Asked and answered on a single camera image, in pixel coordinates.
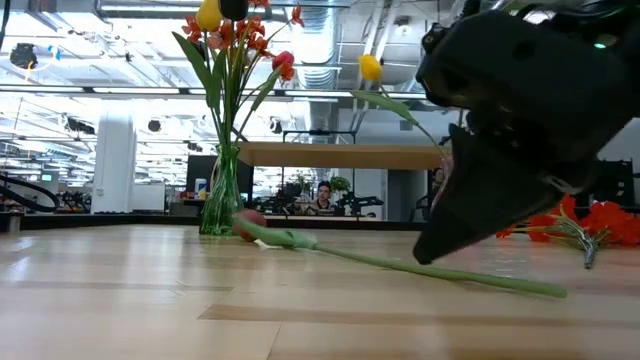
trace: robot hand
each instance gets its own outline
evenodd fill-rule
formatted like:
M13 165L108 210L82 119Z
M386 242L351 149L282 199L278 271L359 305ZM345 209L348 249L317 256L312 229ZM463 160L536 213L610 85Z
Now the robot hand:
M427 99L470 110L468 129L449 128L454 169L415 245L422 264L584 190L640 107L638 1L470 14L478 4L422 41ZM524 20L541 10L553 17Z

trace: yellow tulip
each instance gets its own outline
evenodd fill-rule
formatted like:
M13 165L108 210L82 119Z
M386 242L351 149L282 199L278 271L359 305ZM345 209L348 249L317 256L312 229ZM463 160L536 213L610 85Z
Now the yellow tulip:
M196 23L202 31L214 31L220 26L222 14L218 0L204 0L196 13Z
M377 81L382 76L382 66L374 56L360 56L360 72L365 80Z

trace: green glass vase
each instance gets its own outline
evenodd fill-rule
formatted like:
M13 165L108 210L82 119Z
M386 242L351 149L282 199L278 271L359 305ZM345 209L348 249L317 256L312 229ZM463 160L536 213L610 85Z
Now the green glass vase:
M237 181L240 149L218 146L217 150L218 159L211 174L213 187L200 215L200 234L233 235L231 216L243 207Z

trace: person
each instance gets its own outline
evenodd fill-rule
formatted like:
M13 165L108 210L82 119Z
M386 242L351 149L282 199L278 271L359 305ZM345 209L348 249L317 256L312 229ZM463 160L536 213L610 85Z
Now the person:
M318 198L310 204L304 214L331 216L334 215L336 206L329 200L331 198L331 183L322 181L318 184Z

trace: wooden shelf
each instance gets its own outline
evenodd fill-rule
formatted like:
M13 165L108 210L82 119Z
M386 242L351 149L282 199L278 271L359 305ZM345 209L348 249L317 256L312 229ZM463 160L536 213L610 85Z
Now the wooden shelf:
M240 159L250 166L428 170L440 166L435 146L247 142Z

